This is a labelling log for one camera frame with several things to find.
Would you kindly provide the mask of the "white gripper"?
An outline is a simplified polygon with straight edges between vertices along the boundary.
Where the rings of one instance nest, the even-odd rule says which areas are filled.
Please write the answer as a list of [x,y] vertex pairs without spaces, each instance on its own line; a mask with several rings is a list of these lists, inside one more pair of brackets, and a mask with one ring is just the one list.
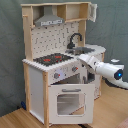
[[81,54],[78,59],[81,61],[83,65],[93,70],[96,69],[100,61],[95,56]]

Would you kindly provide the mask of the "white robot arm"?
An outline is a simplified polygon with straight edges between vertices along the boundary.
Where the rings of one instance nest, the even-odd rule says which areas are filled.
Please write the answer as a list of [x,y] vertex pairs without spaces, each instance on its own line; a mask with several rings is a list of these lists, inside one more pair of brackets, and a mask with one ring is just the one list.
[[128,90],[128,83],[122,81],[123,65],[104,63],[95,56],[86,54],[81,54],[78,59],[90,73],[103,76],[108,86]]

